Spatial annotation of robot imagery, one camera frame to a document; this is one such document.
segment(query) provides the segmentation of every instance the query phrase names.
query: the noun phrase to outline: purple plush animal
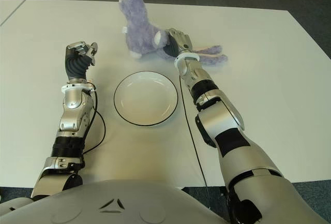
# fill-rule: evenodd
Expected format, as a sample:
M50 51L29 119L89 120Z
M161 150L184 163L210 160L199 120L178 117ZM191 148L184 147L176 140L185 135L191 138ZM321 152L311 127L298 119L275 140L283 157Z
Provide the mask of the purple plush animal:
M131 56L139 58L156 51L165 59L175 59L164 52L163 47L168 43L167 32L150 24L143 0L119 0L119 8L128 21L123 33L126 33L126 43ZM221 51L221 46L212 46L194 52L199 54L201 62L216 64L227 60Z

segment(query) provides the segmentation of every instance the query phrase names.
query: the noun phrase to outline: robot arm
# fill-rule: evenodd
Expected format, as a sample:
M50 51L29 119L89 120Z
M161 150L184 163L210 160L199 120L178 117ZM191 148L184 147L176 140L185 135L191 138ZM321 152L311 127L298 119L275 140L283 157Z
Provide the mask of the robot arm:
M286 180L267 154L243 133L244 122L192 53L188 35L169 30L175 67L199 113L204 141L217 148L232 223L327 223Z
M82 184L78 171L85 166L83 149L89 130L94 86L86 81L86 70L94 65L97 44L84 41L66 48L65 66L69 82L62 87L65 94L52 154L45 161L31 197L38 200Z

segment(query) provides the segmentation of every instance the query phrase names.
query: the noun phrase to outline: white plate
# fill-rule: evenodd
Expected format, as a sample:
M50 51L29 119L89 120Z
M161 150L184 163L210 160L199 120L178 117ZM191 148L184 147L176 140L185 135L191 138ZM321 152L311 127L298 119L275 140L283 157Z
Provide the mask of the white plate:
M164 75L140 71L124 78L114 94L118 114L126 121L151 126L169 118L178 101L175 85Z

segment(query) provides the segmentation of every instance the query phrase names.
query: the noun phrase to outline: white table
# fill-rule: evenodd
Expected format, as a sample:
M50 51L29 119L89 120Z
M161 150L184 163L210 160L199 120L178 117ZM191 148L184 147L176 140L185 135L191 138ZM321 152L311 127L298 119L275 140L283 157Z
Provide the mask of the white table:
M152 22L189 33L196 46L222 44L229 61L206 70L242 114L246 135L261 145L292 182L331 178L331 61L287 11L147 4ZM171 62L151 54L130 58L117 3L27 0L1 28L0 185L33 187L51 151L62 114L65 46L96 41L98 87L106 141L86 155L86 183L141 178L175 186L203 186L187 129L179 81ZM170 78L179 99L173 116L154 127L127 123L113 94L132 72ZM208 185L224 185L215 149L195 127L185 105ZM102 136L96 118L87 147Z
M0 0L0 26L21 6L25 0Z

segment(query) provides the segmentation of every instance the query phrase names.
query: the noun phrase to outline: wire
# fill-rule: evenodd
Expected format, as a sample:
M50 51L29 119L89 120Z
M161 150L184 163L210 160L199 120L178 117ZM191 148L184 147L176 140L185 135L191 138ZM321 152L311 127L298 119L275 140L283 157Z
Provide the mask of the wire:
M93 116L92 116L91 122L89 123L89 125L88 125L88 127L87 127L87 129L86 129L86 131L85 131L85 134L84 134L84 140L86 139L86 136L87 136L87 134L88 134L88 131L89 131L89 129L90 129L91 126L92 126L92 123L93 123L93 121L94 121L95 115L97 114L97 110L98 110L98 94L97 94L96 91L94 91L94 96L95 96L95 108L93 107L93 108L94 108L94 114L93 114Z
M190 127L190 124L188 123L188 118L187 118L186 108L185 108L185 103L184 103L184 97L183 97L182 81L180 79L180 76L179 76L179 85L180 85L180 93L182 94L182 101L183 101L183 106L184 106L186 123L187 123L187 126L188 126L188 130L190 131L191 140L192 140L192 143L193 143L193 146L194 146L195 154L197 156L197 160L198 160L198 163L199 163L199 167L200 167L200 170L201 170L203 181L205 182L205 187L206 187L206 191L207 191L207 195L208 195L208 205L209 205L209 209L210 209L210 195L209 195L209 190L208 190L208 186L207 186L207 181L206 181L205 174L203 173L203 170L202 170L202 166L201 166L200 159L199 159L199 156L198 156L197 148L196 148L195 143L194 143L191 127Z
M88 125L88 128L86 129L86 132L85 132L85 135L84 135L84 139L86 139L86 136L88 134L88 131L89 129L91 128L92 126L92 123L94 121L94 118L95 118L95 115L98 114L102 120L102 123L103 123L103 127L104 127L104 132L103 132L103 137L101 139L101 141L96 144L95 146L93 146L92 148L88 149L87 151L83 152L83 155L92 151L93 149L97 148L103 141L104 141L104 138L106 137L106 123L104 122L104 119L102 117L102 115L98 112L98 94L97 92L95 91L96 90L96 86L93 84L93 83L90 83L88 82L89 84L93 85L93 88L94 88L94 94L95 94L95 107L93 106L93 109L94 109L94 114L93 114L93 117L91 119L91 122L89 123Z
M104 141L104 138L106 137L106 123L104 122L104 119L103 119L102 115L97 110L95 110L95 112L97 112L97 114L100 116L100 118L102 120L102 123L103 123L103 128L104 128L103 137L102 137L101 141L98 144L96 144L92 148L88 149L87 151L83 152L83 154L86 154L86 153L92 151L93 149L97 148Z

